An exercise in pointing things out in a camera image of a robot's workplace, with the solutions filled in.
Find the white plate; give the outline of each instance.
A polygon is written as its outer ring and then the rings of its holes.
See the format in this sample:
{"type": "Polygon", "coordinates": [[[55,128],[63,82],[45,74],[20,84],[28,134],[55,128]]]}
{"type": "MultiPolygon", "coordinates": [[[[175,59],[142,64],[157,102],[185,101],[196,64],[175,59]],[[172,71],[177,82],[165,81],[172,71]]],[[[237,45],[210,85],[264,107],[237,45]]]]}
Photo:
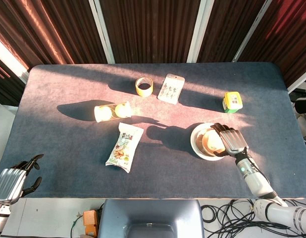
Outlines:
{"type": "Polygon", "coordinates": [[[204,133],[203,130],[205,131],[207,129],[212,129],[210,127],[211,125],[213,125],[213,123],[203,123],[203,124],[198,125],[191,134],[191,145],[192,145],[194,152],[202,159],[209,160],[209,161],[217,161],[217,160],[221,160],[223,157],[209,155],[206,151],[204,151],[203,146],[201,145],[202,135],[204,133]],[[197,136],[200,137],[198,139],[200,140],[200,148],[197,145],[198,143],[197,136]]]}

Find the white floor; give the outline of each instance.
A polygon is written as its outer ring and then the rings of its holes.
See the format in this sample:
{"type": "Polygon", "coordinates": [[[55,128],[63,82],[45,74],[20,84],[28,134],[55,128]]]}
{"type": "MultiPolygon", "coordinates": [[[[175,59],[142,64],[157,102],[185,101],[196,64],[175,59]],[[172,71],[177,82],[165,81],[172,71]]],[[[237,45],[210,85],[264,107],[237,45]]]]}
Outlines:
{"type": "MultiPolygon", "coordinates": [[[[2,157],[14,114],[0,106],[0,159],[2,157]]],[[[227,204],[227,199],[204,199],[201,205],[209,204],[221,206],[227,204]]],[[[79,199],[79,198],[22,198],[11,207],[11,215],[4,228],[3,235],[7,236],[37,236],[37,237],[70,237],[70,229],[77,215],[86,210],[96,210],[104,203],[103,199],[79,199]]],[[[245,203],[238,204],[238,208],[244,213],[249,212],[249,206],[245,203]]],[[[204,210],[203,216],[209,219],[212,213],[204,210]]],[[[204,227],[216,231],[219,224],[204,224],[204,227]]],[[[73,237],[85,233],[82,219],[79,219],[73,229],[73,237]]],[[[275,234],[261,231],[260,228],[246,228],[237,238],[278,238],[275,234]]]]}

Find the silver robotic hand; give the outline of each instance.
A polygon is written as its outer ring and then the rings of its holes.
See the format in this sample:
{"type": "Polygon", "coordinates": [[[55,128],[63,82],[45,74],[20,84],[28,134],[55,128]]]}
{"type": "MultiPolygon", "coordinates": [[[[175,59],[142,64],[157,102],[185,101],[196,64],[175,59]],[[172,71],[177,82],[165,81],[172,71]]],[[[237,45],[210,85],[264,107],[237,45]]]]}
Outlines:
{"type": "Polygon", "coordinates": [[[248,154],[248,145],[242,134],[219,123],[211,126],[219,134],[225,151],[218,156],[230,155],[236,158],[239,168],[252,194],[261,198],[254,203],[254,212],[262,221],[280,223],[306,234],[306,208],[288,207],[276,194],[268,179],[248,154]]]}
{"type": "Polygon", "coordinates": [[[37,160],[43,155],[37,155],[30,161],[22,161],[9,169],[4,169],[0,174],[0,234],[10,215],[9,206],[16,203],[20,197],[34,192],[41,183],[42,177],[38,177],[30,187],[23,189],[24,181],[34,167],[39,170],[37,160]]]}

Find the cable bundle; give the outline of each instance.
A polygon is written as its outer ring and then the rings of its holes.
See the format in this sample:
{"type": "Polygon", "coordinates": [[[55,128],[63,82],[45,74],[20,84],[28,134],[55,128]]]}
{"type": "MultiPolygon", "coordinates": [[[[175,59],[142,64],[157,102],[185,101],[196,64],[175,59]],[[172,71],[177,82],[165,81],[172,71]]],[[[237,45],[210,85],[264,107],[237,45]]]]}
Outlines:
{"type": "MultiPolygon", "coordinates": [[[[292,205],[296,206],[296,203],[306,205],[301,202],[297,202],[294,200],[287,200],[292,205]]],[[[228,204],[222,205],[221,207],[216,207],[213,205],[204,205],[201,206],[201,209],[210,209],[212,212],[212,218],[206,220],[203,218],[205,223],[212,223],[214,221],[218,221],[221,225],[221,228],[217,231],[209,231],[204,228],[207,232],[211,233],[207,238],[210,238],[214,235],[218,235],[218,238],[234,238],[237,234],[243,231],[245,228],[248,227],[260,227],[266,231],[272,232],[274,234],[284,236],[284,237],[304,237],[306,238],[305,234],[299,234],[293,231],[291,228],[278,224],[278,223],[270,223],[270,222],[263,222],[263,221],[254,221],[255,214],[253,212],[253,202],[251,200],[231,200],[228,204]],[[251,211],[249,213],[242,213],[238,208],[235,207],[237,203],[248,203],[249,208],[251,211]]]]}

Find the gray fabric table cover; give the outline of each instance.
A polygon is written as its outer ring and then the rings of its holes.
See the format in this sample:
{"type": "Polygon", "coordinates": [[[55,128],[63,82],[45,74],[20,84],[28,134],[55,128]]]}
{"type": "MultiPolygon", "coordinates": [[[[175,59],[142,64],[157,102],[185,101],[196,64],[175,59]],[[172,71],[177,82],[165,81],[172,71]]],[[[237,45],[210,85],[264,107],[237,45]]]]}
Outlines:
{"type": "Polygon", "coordinates": [[[306,197],[306,147],[279,69],[265,62],[197,64],[39,65],[30,72],[0,163],[0,173],[34,155],[28,197],[253,198],[234,159],[211,162],[190,145],[201,122],[239,129],[250,154],[281,197],[306,197]],[[186,79],[176,105],[157,99],[166,74],[186,79]],[[154,81],[153,95],[136,95],[135,80],[154,81]],[[224,92],[239,91],[244,107],[222,108],[224,92]],[[95,105],[129,101],[134,116],[96,123],[95,105]],[[144,128],[131,172],[105,167],[120,122],[144,128]]]}

